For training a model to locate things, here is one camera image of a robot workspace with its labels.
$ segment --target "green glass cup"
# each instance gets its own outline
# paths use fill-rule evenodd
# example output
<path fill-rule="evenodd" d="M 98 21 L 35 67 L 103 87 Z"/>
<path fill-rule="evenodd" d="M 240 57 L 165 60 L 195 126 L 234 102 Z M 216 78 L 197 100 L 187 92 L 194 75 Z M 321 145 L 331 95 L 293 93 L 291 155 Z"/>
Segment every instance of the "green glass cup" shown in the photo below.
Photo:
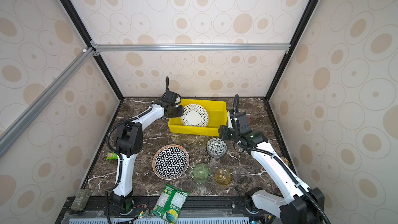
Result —
<path fill-rule="evenodd" d="M 203 163 L 199 163 L 193 168 L 192 174 L 195 181 L 204 183 L 210 175 L 209 167 Z"/>

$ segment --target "chip bag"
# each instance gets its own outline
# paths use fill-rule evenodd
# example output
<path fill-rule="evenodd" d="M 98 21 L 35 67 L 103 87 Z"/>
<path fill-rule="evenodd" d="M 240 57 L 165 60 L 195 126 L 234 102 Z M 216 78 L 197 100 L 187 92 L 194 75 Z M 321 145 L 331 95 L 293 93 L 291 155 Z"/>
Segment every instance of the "chip bag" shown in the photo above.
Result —
<path fill-rule="evenodd" d="M 153 208 L 152 213 L 163 220 L 176 224 L 181 207 L 187 199 L 189 192 L 182 191 L 179 188 L 166 184 L 163 192 Z"/>
<path fill-rule="evenodd" d="M 105 161 L 107 161 L 107 160 L 109 160 L 109 159 L 117 159 L 116 153 L 108 152 L 108 155 L 106 156 Z"/>

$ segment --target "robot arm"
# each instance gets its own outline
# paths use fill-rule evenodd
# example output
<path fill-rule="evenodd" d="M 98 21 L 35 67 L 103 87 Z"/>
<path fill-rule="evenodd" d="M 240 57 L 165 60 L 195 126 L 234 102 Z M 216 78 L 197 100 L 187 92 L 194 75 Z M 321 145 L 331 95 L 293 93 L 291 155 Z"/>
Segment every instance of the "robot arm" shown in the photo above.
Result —
<path fill-rule="evenodd" d="M 238 105 L 239 96 L 236 95 L 234 108 L 228 112 L 226 126 L 221 126 L 218 130 L 220 139 L 233 140 L 246 149 L 271 176 L 283 196 L 254 188 L 245 194 L 248 211 L 265 210 L 280 218 L 283 224 L 316 224 L 321 223 L 322 218 L 330 223 L 323 212 L 322 192 L 318 188 L 311 189 L 295 175 L 260 131 L 252 131 L 246 113 L 238 112 Z"/>
<path fill-rule="evenodd" d="M 134 120 L 126 122 L 117 128 L 116 131 L 116 151 L 118 156 L 117 176 L 113 193 L 112 202 L 122 208 L 128 209 L 131 204 L 132 195 L 132 174 L 134 162 L 138 152 L 143 145 L 142 132 L 151 123 L 161 117 L 174 118 L 183 114 L 183 107 L 179 106 L 181 97 L 179 94 L 168 89 L 168 77 L 166 77 L 166 92 L 152 102 L 151 107 L 139 114 Z"/>

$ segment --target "metal rail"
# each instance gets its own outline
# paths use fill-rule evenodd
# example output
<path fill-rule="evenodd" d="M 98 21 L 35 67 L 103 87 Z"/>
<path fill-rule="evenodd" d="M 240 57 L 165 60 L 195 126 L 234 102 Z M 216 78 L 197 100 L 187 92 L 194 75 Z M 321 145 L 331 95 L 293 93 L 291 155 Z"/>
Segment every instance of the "metal rail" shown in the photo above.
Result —
<path fill-rule="evenodd" d="M 208 51 L 208 50 L 289 50 L 289 43 L 244 44 L 95 44 L 99 52 L 117 51 Z"/>
<path fill-rule="evenodd" d="M 296 31 L 293 34 L 292 40 L 290 41 L 291 48 L 285 54 L 285 56 L 282 58 L 281 64 L 279 65 L 278 70 L 276 71 L 276 74 L 275 74 L 274 78 L 272 79 L 271 85 L 269 86 L 268 92 L 266 94 L 267 101 L 269 101 L 271 99 L 271 96 L 272 96 L 276 86 L 278 85 L 279 80 L 281 79 L 287 64 L 289 63 L 289 60 L 292 57 L 297 44 L 299 43 L 299 41 L 304 33 L 304 30 L 306 29 L 307 24 L 309 23 L 310 18 L 316 9 L 316 6 L 318 5 L 318 2 L 319 2 L 319 0 L 309 0 L 308 1 L 307 7 L 305 8 L 303 15 L 301 16 L 300 22 L 298 23 Z"/>
<path fill-rule="evenodd" d="M 80 55 L 42 92 L 42 94 L 7 128 L 0 137 L 0 158 L 29 127 L 65 84 L 75 75 L 88 57 L 93 55 L 93 48 L 87 47 Z"/>
<path fill-rule="evenodd" d="M 79 32 L 80 36 L 82 37 L 83 41 L 86 43 L 88 47 L 92 46 L 91 40 L 92 38 L 90 37 L 90 34 L 86 30 L 82 19 L 80 19 L 79 14 L 77 13 L 75 7 L 73 6 L 73 3 L 71 0 L 59 0 L 62 3 L 62 6 L 64 7 L 65 11 L 69 15 L 71 21 L 75 25 L 77 31 Z M 112 77 L 111 72 L 109 71 L 108 67 L 106 66 L 105 62 L 103 61 L 102 57 L 100 54 L 97 54 L 94 56 L 94 59 L 96 60 L 99 68 L 103 72 L 105 78 L 109 82 L 110 86 L 112 87 L 113 91 L 115 92 L 117 98 L 121 101 L 123 99 L 123 94 L 120 91 L 119 87 L 117 86 L 117 83 L 115 79 Z"/>

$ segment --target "plate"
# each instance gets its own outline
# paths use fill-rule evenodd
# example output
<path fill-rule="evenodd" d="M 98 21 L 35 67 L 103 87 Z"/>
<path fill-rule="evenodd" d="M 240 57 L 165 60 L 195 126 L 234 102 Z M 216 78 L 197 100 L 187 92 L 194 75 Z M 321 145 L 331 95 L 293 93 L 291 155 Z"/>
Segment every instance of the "plate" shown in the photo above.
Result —
<path fill-rule="evenodd" d="M 209 123 L 209 114 L 201 105 L 188 104 L 184 106 L 181 121 L 187 127 L 206 127 Z"/>
<path fill-rule="evenodd" d="M 164 180 L 182 176 L 189 166 L 189 154 L 184 147 L 169 144 L 160 148 L 152 160 L 155 174 Z"/>

